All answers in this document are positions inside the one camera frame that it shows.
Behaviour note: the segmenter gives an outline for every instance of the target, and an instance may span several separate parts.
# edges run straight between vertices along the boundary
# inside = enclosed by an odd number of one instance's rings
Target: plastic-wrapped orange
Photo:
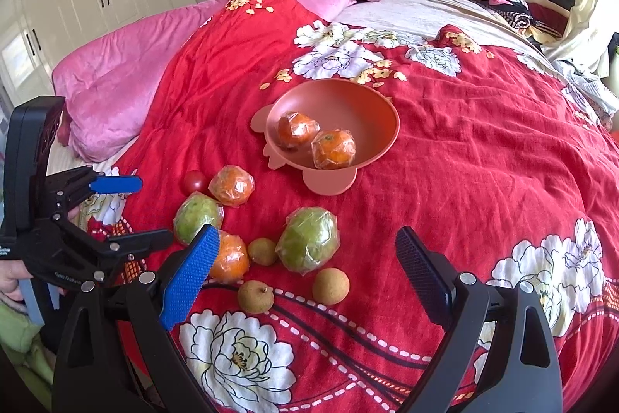
[[[228,207],[242,206],[255,188],[254,178],[236,165],[222,168],[209,184],[213,196]]]
[[[318,121],[301,113],[289,111],[277,122],[277,134],[280,144],[288,149],[295,149],[312,142],[320,131]]]
[[[314,166],[321,170],[335,170],[352,165],[357,145],[347,130],[320,132],[311,143]]]
[[[250,269],[250,257],[240,236],[219,232],[219,254],[209,276],[218,282],[233,283],[241,280]]]

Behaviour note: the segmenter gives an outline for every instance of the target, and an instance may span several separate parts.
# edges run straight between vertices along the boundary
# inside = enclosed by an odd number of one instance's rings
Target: human hand
[[[0,292],[14,302],[22,302],[24,296],[19,289],[19,280],[33,278],[23,261],[0,261]]]

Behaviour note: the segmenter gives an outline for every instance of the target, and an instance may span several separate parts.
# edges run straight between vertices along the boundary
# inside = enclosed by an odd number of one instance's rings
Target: pink blanket
[[[356,2],[296,1],[328,21]],[[136,137],[168,62],[227,2],[205,1],[144,18],[62,60],[52,72],[56,94],[67,98],[58,132],[61,144],[86,161],[99,162]]]

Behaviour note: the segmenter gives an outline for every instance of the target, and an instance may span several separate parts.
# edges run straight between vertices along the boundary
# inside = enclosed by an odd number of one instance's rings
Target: green cloth
[[[0,302],[0,345],[34,396],[51,410],[54,371],[45,358],[41,326]]]

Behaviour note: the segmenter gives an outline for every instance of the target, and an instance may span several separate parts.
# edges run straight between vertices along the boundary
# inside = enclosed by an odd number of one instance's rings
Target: plastic wrap
[[[335,216],[321,207],[298,209],[286,219],[275,252],[291,272],[307,274],[322,267],[340,246]]]
[[[209,277],[223,282],[233,283],[241,280],[250,269],[250,257],[245,242],[240,236],[219,232],[219,254],[210,269]]]
[[[311,150],[316,168],[335,170],[352,165],[357,145],[348,130],[331,130],[320,132],[312,141]]]
[[[205,224],[217,229],[224,221],[224,207],[213,198],[198,191],[189,195],[176,212],[174,235],[177,240],[189,245]]]
[[[318,121],[301,113],[290,111],[277,123],[280,144],[288,149],[296,149],[309,144],[320,132]]]
[[[228,207],[242,206],[255,188],[254,178],[236,165],[222,168],[209,184],[213,196]]]

